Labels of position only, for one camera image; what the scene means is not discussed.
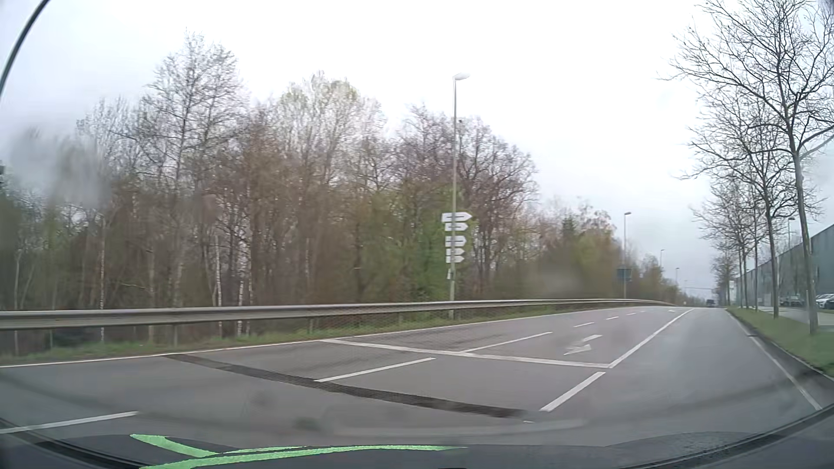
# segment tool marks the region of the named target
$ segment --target metal guardrail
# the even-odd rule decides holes
[[[0,330],[58,329],[62,327],[100,327],[106,325],[188,324],[220,320],[316,318],[341,315],[375,315],[551,305],[674,306],[672,303],[655,300],[580,298],[568,300],[431,301],[419,303],[225,306],[131,310],[4,311],[0,312]]]

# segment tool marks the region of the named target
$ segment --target white car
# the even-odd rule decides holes
[[[826,303],[830,298],[834,297],[834,293],[823,293],[822,295],[816,296],[816,307],[819,310],[824,310],[826,307]]]

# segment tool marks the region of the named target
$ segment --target grass verge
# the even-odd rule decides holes
[[[262,335],[246,335],[229,338],[212,338],[199,342],[190,342],[174,346],[172,344],[149,344],[144,342],[90,342],[75,347],[55,347],[51,350],[32,353],[25,356],[0,355],[0,365],[18,365],[25,363],[43,363],[49,361],[70,361],[94,358],[111,358],[116,356],[142,356],[166,352],[182,352],[190,350],[210,350],[237,345],[280,344],[297,340],[316,340],[329,337],[344,337],[347,335],[374,334],[379,332],[395,332],[397,330],[424,329],[441,327],[443,325],[472,324],[492,320],[523,318],[540,315],[567,313],[574,310],[536,309],[525,312],[515,312],[503,315],[480,316],[465,319],[433,318],[428,320],[408,321],[402,324],[385,326],[363,325],[358,327],[344,327],[333,329],[318,329],[308,332],[299,329],[295,332],[271,332]]]
[[[829,376],[834,376],[834,333],[808,334],[808,325],[772,314],[731,306],[735,317],[746,322],[781,348],[802,358],[806,363]]]

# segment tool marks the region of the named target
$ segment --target tree trunk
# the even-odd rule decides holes
[[[773,236],[773,219],[769,206],[765,207],[765,221],[767,222],[767,240],[771,248],[771,301],[773,301],[773,319],[779,317],[779,267],[776,257],[776,239]]]
[[[802,180],[802,163],[799,160],[799,151],[793,152],[793,170],[796,176],[796,202],[799,205],[799,225],[802,229],[802,260],[804,261],[805,303],[808,309],[808,329],[811,334],[816,334],[819,326],[819,317],[816,315],[816,288],[814,286],[813,259],[811,258],[811,236],[808,234],[808,217],[805,213],[805,190]]]

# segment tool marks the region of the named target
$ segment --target road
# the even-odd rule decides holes
[[[834,403],[832,384],[724,310],[643,306],[4,366],[0,417],[48,424],[38,431],[56,438],[138,433],[236,447],[607,446],[768,431]]]

